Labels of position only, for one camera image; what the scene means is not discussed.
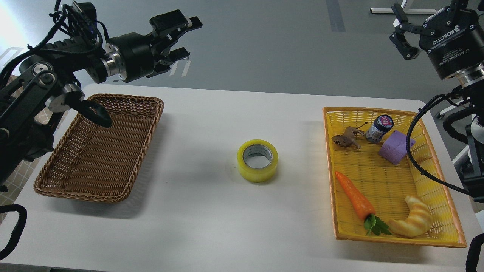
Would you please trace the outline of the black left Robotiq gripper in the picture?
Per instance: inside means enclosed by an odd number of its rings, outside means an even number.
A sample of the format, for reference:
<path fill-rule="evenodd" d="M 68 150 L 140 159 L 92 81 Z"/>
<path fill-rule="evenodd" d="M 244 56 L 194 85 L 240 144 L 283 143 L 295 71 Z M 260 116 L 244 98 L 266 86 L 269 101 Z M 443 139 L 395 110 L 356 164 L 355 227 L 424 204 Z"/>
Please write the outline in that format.
<path fill-rule="evenodd" d="M 150 25 L 151 34 L 142 36 L 132 32 L 113 38 L 113 45 L 122 58 L 119 74 L 125 83 L 166 73 L 177 61 L 189 57 L 190 52 L 185 48 L 158 56 L 154 56 L 152 48 L 171 48 L 185 33 L 203 26 L 198 17 L 187 18 L 180 10 L 152 17 Z"/>

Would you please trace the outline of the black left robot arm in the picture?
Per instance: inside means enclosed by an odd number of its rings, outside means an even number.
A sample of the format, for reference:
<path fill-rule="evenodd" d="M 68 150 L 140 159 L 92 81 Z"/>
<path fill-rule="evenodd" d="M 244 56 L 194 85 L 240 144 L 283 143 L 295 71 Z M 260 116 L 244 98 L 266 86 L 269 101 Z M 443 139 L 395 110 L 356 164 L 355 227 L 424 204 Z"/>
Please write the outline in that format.
<path fill-rule="evenodd" d="M 75 72 L 85 70 L 97 84 L 113 75 L 128 83 L 166 73 L 190 55 L 185 48 L 172 47 L 203 25 L 198 17 L 174 10 L 152 17 L 146 35 L 109 37 L 95 6 L 76 1 L 56 1 L 50 17 L 54 24 L 45 38 L 1 71 L 2 192 L 8 191 L 5 181 L 22 161 L 53 151 L 53 135 L 64 112 L 76 110 L 94 124 L 111 126 L 107 110 L 84 99 Z"/>

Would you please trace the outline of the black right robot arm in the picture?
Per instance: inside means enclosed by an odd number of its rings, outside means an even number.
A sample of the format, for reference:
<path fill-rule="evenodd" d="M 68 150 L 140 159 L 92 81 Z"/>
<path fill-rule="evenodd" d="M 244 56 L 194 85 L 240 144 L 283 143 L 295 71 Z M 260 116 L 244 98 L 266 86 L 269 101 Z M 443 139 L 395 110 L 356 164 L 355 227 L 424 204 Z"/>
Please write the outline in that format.
<path fill-rule="evenodd" d="M 441 79 L 459 82 L 452 91 L 436 95 L 418 110 L 406 134 L 406 151 L 410 152 L 414 127 L 432 107 L 444 100 L 453 104 L 454 99 L 462 98 L 461 110 L 447 115 L 442 127 L 450 137 L 467 145 L 473 172 L 461 179 L 460 188 L 430 174 L 412 155 L 410 162 L 425 177 L 483 203 L 484 40 L 479 15 L 467 5 L 467 0 L 453 0 L 422 25 L 415 25 L 409 22 L 401 5 L 395 3 L 395 30 L 389 38 L 405 60 L 413 60 L 424 51 Z"/>

